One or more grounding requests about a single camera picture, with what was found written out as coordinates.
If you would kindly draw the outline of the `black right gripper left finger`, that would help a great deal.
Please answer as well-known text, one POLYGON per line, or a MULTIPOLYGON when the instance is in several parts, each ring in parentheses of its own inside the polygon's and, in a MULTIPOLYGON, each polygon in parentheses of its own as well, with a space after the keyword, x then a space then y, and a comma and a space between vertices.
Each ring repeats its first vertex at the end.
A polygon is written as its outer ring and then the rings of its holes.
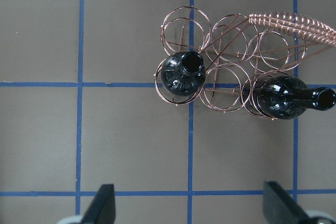
POLYGON ((116 220, 115 203, 114 185, 101 185, 80 223, 113 224, 116 220))

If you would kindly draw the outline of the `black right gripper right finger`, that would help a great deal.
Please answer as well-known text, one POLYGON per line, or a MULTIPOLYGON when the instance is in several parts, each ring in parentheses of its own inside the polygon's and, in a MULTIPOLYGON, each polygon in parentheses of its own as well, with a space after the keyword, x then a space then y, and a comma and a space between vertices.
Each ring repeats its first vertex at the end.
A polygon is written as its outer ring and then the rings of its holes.
POLYGON ((263 215, 270 224, 310 223, 310 217, 275 181, 263 184, 263 215))

